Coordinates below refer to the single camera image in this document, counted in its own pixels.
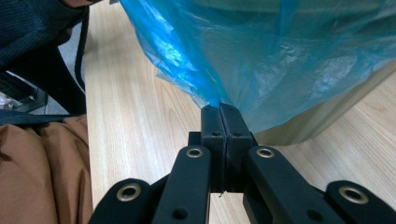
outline metal rivet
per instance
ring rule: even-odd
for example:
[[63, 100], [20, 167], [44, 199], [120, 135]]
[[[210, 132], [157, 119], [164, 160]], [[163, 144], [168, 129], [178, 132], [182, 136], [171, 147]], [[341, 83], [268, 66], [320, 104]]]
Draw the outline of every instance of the metal rivet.
[[127, 184], [117, 191], [117, 198], [122, 202], [129, 202], [137, 198], [141, 191], [142, 189], [140, 188], [140, 185], [135, 183]]
[[189, 150], [187, 150], [187, 156], [191, 157], [191, 158], [199, 158], [202, 157], [204, 155], [204, 152], [200, 149], [200, 148], [190, 148]]
[[257, 155], [264, 158], [273, 158], [275, 156], [274, 152], [268, 148], [257, 149]]
[[338, 192], [352, 203], [365, 204], [369, 202], [369, 198], [363, 192], [350, 186], [343, 186]]

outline plastic bag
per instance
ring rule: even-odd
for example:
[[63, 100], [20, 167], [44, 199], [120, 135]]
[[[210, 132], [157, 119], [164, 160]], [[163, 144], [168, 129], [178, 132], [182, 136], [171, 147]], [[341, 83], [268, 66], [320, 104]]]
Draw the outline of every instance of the plastic bag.
[[362, 83], [396, 56], [389, 0], [120, 0], [161, 77], [260, 132]]

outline dark fabric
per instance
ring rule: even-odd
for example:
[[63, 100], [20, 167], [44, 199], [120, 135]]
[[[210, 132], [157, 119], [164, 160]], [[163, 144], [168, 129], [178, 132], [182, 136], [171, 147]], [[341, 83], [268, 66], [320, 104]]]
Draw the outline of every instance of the dark fabric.
[[70, 115], [31, 115], [17, 111], [0, 110], [0, 125], [15, 124], [43, 124], [54, 121], [62, 121]]
[[36, 49], [74, 26], [83, 8], [58, 0], [5, 0], [0, 3], [0, 68], [24, 52]]
[[88, 223], [87, 118], [0, 126], [0, 223]]

